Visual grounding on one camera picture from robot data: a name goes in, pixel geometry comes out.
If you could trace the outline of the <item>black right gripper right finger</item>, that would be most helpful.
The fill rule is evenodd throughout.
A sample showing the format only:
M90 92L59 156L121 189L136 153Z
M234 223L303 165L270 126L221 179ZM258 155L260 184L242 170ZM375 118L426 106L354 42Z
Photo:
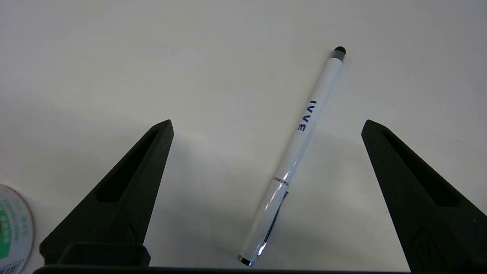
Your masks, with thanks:
M387 127L361 137L411 272L487 270L487 217Z

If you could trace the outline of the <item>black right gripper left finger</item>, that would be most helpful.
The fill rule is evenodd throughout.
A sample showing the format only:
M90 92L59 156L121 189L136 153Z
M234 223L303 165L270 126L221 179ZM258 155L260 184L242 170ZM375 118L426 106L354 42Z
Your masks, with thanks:
M151 127L42 241L44 263L72 244L143 244L173 137L170 120Z

